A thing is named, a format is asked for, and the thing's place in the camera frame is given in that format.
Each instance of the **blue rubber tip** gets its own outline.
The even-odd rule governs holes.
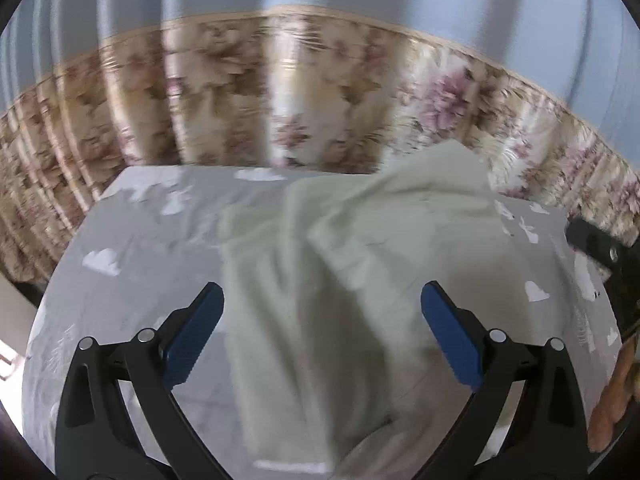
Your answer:
[[[162,382],[167,389],[184,383],[222,316],[225,296],[217,283],[207,283],[190,306],[193,311],[164,351]]]
[[[449,302],[449,298],[443,297],[433,283],[427,283],[422,288],[422,316],[429,324],[456,379],[475,392],[482,384],[480,352],[453,314],[455,306]]]

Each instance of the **sunlit floor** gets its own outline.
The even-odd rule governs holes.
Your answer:
[[[15,369],[5,381],[0,380],[0,402],[22,434],[22,372],[24,359],[15,358]]]

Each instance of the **patterned fabric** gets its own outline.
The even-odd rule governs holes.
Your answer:
[[[498,192],[638,236],[638,174],[544,89],[458,44],[295,6],[132,31],[21,95],[0,120],[0,258],[46,277],[126,165],[372,173],[444,139],[481,153]]]

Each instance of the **light green fabric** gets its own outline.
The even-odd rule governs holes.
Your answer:
[[[300,180],[284,206],[221,218],[228,352],[256,458],[338,474],[411,470],[468,399],[420,312],[425,282],[488,328],[544,344],[527,263],[484,164],[445,142],[376,175]]]

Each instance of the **gray ironing board cover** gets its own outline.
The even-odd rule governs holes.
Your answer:
[[[218,212],[233,203],[278,203],[293,180],[318,173],[220,167],[127,168],[91,210],[67,248],[38,310],[22,385],[24,436],[53,469],[58,403],[77,342],[129,340],[158,327],[187,306],[209,281],[220,282]],[[541,313],[563,309],[563,338],[593,407],[620,349],[620,334],[593,265],[564,239],[564,212],[496,196],[505,236],[526,255],[536,275],[527,295]],[[220,463],[243,480],[318,478],[257,468],[242,430],[226,360],[224,316],[189,380],[174,395],[190,423]],[[145,451],[164,460],[130,383],[123,395]]]

